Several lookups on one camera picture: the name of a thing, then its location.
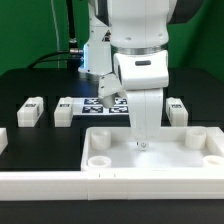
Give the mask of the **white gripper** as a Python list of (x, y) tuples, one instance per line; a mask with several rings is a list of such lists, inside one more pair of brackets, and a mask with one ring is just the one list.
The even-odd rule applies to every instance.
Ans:
[(148, 141), (157, 137), (161, 128), (163, 89), (127, 91), (129, 119), (140, 151), (148, 150)]

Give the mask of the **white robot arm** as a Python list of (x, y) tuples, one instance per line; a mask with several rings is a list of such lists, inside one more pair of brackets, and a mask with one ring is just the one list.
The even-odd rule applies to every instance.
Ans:
[(145, 150), (161, 128), (168, 86), (167, 26), (186, 23), (204, 0), (88, 0), (89, 39), (79, 68), (99, 82), (104, 107), (120, 95), (128, 103), (131, 130)]

